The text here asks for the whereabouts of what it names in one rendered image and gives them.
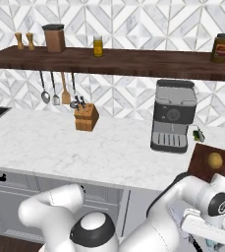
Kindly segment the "wooden knife block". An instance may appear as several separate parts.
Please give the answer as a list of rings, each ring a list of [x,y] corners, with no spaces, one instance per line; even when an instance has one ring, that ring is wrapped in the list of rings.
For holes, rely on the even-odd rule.
[[[75,125],[77,130],[91,132],[99,118],[99,113],[93,103],[79,106],[75,109]]]

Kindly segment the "yellow glass jar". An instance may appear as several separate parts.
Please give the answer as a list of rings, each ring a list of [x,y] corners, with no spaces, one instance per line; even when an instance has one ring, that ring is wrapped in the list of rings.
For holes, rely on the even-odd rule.
[[[102,37],[100,35],[96,35],[93,38],[93,55],[95,57],[103,56],[103,42]]]

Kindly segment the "hanging metal spoon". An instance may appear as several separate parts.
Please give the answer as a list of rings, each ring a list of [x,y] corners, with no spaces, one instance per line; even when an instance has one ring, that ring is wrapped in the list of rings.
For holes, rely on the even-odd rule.
[[[42,72],[39,72],[39,75],[40,75],[40,81],[41,81],[41,83],[44,84]],[[49,101],[50,101],[50,94],[49,94],[49,92],[46,89],[43,90],[43,92],[41,94],[41,98],[42,98],[42,100],[46,104],[49,103]]]

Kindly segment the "dark brown cutting board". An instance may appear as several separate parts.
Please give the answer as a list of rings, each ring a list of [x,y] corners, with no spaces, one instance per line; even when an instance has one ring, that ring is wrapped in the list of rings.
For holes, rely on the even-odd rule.
[[[222,165],[217,169],[212,168],[208,163],[211,153],[218,153],[222,157]],[[188,172],[206,182],[209,182],[215,173],[225,176],[225,150],[196,143]]]

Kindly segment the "grey coffee machine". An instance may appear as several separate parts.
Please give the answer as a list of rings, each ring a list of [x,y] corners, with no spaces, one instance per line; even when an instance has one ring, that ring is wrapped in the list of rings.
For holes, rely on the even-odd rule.
[[[194,122],[196,108],[193,82],[158,80],[150,147],[160,152],[185,153],[188,149],[188,128]]]

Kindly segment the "brown canister with black lid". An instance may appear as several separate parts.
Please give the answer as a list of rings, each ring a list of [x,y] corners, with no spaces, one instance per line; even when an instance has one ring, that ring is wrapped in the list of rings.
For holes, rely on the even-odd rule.
[[[65,50],[65,36],[63,24],[48,24],[44,30],[46,47],[49,52],[63,52]]]

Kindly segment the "grey cupboard panel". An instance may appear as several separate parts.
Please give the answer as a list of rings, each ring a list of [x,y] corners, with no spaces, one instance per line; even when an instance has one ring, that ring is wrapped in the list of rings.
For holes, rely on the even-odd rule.
[[[146,211],[159,194],[160,191],[147,189],[133,189],[131,191],[124,229],[125,237],[146,220]]]

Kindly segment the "hanging metal spatula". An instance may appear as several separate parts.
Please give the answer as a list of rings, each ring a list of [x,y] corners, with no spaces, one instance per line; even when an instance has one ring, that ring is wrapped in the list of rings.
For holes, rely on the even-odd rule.
[[[54,95],[53,95],[53,98],[52,98],[52,103],[54,105],[60,105],[60,97],[56,95],[53,72],[50,72],[50,76],[51,76],[51,82],[52,82],[52,87],[53,87],[53,91],[54,91]]]

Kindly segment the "dark jar with red label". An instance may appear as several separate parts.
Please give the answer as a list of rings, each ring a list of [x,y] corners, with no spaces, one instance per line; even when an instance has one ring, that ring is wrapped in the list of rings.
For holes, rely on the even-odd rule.
[[[225,62],[225,33],[219,33],[214,39],[210,60],[214,63]]]

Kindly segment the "grey cupboard door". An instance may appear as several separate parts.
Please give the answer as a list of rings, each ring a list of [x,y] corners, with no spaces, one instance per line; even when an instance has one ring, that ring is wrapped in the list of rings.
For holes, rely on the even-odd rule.
[[[43,243],[42,232],[35,227],[24,226],[18,216],[22,201],[33,196],[33,192],[5,192],[0,190],[0,234],[26,241]]]

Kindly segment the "yellow potato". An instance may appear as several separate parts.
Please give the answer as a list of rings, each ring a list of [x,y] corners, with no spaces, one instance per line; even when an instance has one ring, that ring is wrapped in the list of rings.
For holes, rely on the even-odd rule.
[[[208,164],[213,169],[219,169],[223,164],[223,159],[219,153],[211,153],[208,156]]]

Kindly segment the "green and black peeler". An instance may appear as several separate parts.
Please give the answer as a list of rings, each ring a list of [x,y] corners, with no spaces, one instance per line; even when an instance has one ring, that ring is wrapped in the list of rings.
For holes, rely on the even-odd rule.
[[[199,128],[197,128],[196,130],[193,131],[193,136],[196,141],[200,141],[202,143],[204,142],[205,137]]]

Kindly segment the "grey drawer front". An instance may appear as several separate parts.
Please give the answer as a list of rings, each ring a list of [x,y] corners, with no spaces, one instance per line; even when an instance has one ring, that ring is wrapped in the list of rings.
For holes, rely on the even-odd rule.
[[[37,181],[41,191],[71,184],[71,181],[44,177],[38,177]],[[85,207],[104,208],[106,205],[119,205],[121,202],[123,194],[121,189],[82,183],[81,186],[85,190]]]
[[[6,174],[6,181],[0,181],[0,186],[18,188],[18,189],[25,189],[29,191],[37,191],[37,183],[33,176],[25,175],[25,174],[18,174],[12,173],[7,171],[0,171],[0,176],[5,173]]]

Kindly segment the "small wooden shaker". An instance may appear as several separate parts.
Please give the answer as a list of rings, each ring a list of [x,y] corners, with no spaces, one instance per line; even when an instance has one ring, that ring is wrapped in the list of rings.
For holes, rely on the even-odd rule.
[[[34,50],[34,44],[33,44],[33,33],[27,32],[26,37],[28,39],[28,49]]]
[[[23,50],[24,44],[22,42],[22,34],[20,32],[15,32],[15,38],[17,39],[18,49]]]

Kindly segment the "hanging wooden spatula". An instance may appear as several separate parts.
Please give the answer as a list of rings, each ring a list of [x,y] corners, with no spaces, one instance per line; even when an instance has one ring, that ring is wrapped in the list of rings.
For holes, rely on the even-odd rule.
[[[63,84],[62,103],[63,104],[69,104],[71,102],[71,95],[67,91],[67,88],[66,88],[66,81],[65,81],[64,73],[61,73],[61,78],[62,78],[62,84]]]

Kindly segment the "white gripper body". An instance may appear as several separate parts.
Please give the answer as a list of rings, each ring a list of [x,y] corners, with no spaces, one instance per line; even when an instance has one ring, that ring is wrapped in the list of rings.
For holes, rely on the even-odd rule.
[[[225,245],[225,218],[220,226],[207,223],[199,211],[186,209],[181,222],[181,229],[192,235],[200,236]]]

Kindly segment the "dark wooden wall shelf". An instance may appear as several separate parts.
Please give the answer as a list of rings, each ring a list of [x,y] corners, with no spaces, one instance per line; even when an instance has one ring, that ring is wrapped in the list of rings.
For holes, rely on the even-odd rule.
[[[44,46],[20,50],[13,45],[0,50],[0,69],[225,82],[225,62],[212,63],[207,52],[105,49],[95,57],[90,48],[51,53]]]

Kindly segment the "hanging metal ladle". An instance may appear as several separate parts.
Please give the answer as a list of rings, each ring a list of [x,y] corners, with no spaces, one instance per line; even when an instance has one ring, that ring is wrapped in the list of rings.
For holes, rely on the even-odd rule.
[[[75,95],[77,95],[77,91],[76,91],[76,86],[75,86],[75,76],[74,73],[71,73],[72,76],[72,86],[73,86],[73,92],[74,92],[74,99],[70,102],[70,106],[72,108],[76,108],[75,106]]]

